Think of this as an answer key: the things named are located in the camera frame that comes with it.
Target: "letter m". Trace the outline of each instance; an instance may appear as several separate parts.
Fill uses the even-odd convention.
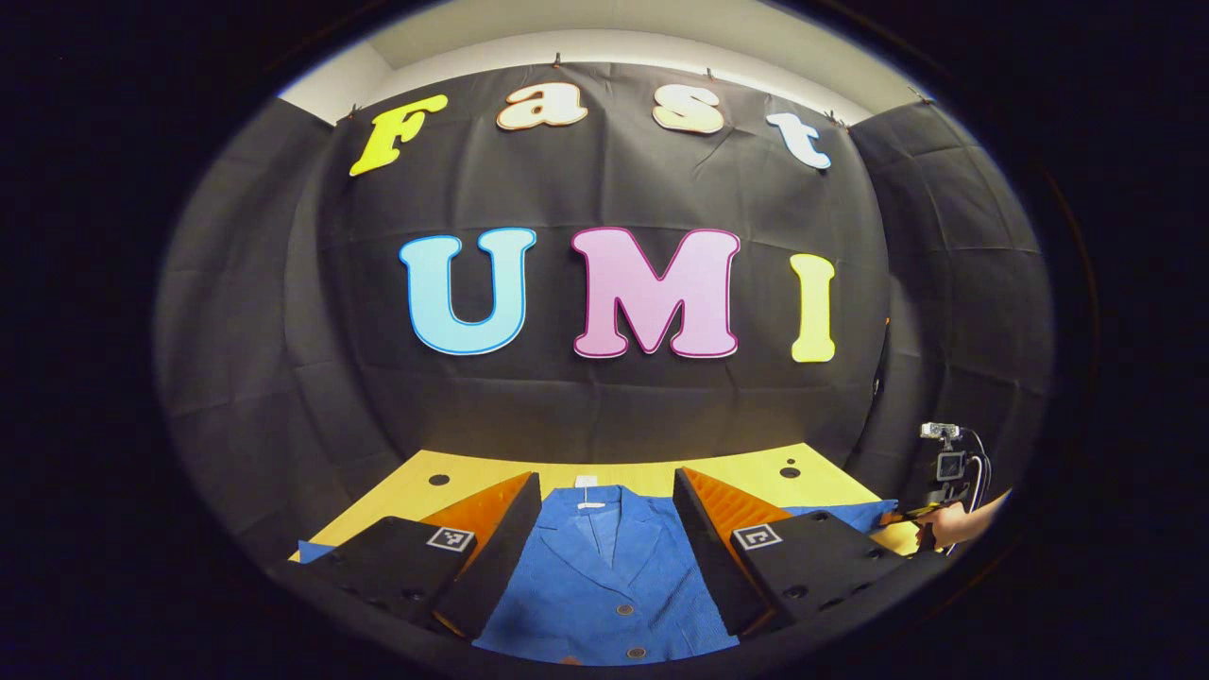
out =
[[[683,309],[672,351],[682,357],[733,355],[739,340],[730,334],[730,260],[739,237],[698,229],[681,241],[664,276],[658,276],[634,235],[603,226],[580,231],[571,242],[588,264],[588,312],[575,353],[589,358],[619,357],[629,342],[617,332],[617,309],[630,322],[646,353],[664,341]]]

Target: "yellow table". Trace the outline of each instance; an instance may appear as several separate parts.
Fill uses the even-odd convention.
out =
[[[787,462],[789,459],[794,461],[792,466]],[[580,474],[595,476],[601,486],[619,484],[640,496],[670,497],[678,467],[704,472],[777,507],[843,506],[881,500],[805,444],[690,461],[618,465],[514,462],[422,450],[312,536],[311,542],[339,546],[388,515],[420,520],[470,494],[530,471],[542,478],[543,500],[554,489],[574,486]],[[780,471],[785,467],[796,467],[802,474],[792,479],[782,477]],[[450,482],[434,486],[428,482],[434,474],[449,476]],[[910,554],[916,549],[915,530],[912,523],[893,524],[873,540],[899,554]],[[295,552],[290,559],[297,561],[299,554]]]

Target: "yellow letter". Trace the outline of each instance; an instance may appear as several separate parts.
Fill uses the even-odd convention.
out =
[[[665,85],[655,90],[655,102],[660,104],[652,111],[655,122],[667,129],[704,134],[722,129],[722,114],[715,109],[718,105],[718,96],[708,90],[688,85]]]
[[[370,140],[365,144],[365,151],[361,152],[361,159],[353,163],[348,175],[357,177],[363,172],[393,163],[399,157],[399,150],[394,148],[394,139],[399,138],[399,142],[411,140],[420,132],[420,126],[424,125],[424,111],[436,113],[449,103],[447,97],[438,94],[378,114],[374,119],[374,132],[370,133]]]
[[[835,356],[831,339],[831,280],[835,267],[817,255],[793,255],[789,266],[802,281],[802,325],[793,341],[793,361],[829,362]]]
[[[539,99],[533,99],[540,93]],[[504,129],[526,129],[540,123],[571,125],[588,115],[579,105],[579,88],[569,82],[544,82],[522,87],[508,96],[508,106],[496,116]]]

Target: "jacket lapel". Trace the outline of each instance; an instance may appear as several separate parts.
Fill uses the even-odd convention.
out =
[[[663,523],[650,509],[650,503],[629,489],[621,489],[621,523],[613,552],[613,574],[626,588],[650,561],[663,535]]]
[[[555,489],[542,503],[542,512],[537,519],[537,531],[542,542],[585,578],[602,588],[629,597],[625,584],[608,567],[595,546],[589,543],[574,526],[572,518],[579,513],[575,506],[582,500],[575,491],[578,489]]]
[[[542,541],[571,569],[602,588],[629,597],[629,589],[625,584],[618,580],[588,540],[569,523],[557,529],[542,528],[539,531],[542,531]]]
[[[578,512],[574,496],[556,489],[543,505],[537,530],[542,542],[568,566],[602,588],[627,598],[630,583],[650,561],[663,534],[663,523],[650,511],[650,505],[625,488],[620,490],[621,513],[618,523],[613,569],[609,569],[596,548],[572,524]]]

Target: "black cloth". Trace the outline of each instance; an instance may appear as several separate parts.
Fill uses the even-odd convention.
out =
[[[891,109],[851,134],[877,190],[891,282],[880,391],[845,471],[899,497],[922,455],[920,423],[956,423],[993,460],[989,501],[1023,474],[1054,388],[1045,255],[1007,178],[939,106]]]
[[[513,91],[573,82],[588,116],[507,132]],[[654,91],[707,87],[725,127],[661,128]],[[449,105],[397,143],[399,159],[358,177],[371,120],[433,94]],[[815,127],[826,172],[796,160],[764,117]],[[527,317],[497,352],[424,346],[407,313],[399,248],[421,236],[463,242],[453,307],[491,311],[478,236],[538,235],[526,255]],[[688,359],[660,348],[578,357],[585,266],[572,236],[631,230],[663,273],[692,229],[736,234],[730,282],[737,353]],[[835,266],[828,363],[799,364],[796,253]],[[261,563],[293,551],[417,449],[545,462],[641,462],[806,442],[843,463],[866,420],[889,298],[873,188],[856,146],[823,116],[694,74],[566,64],[485,71],[393,97],[335,128],[274,102],[219,154],[168,253],[157,369],[185,467],[222,523]]]

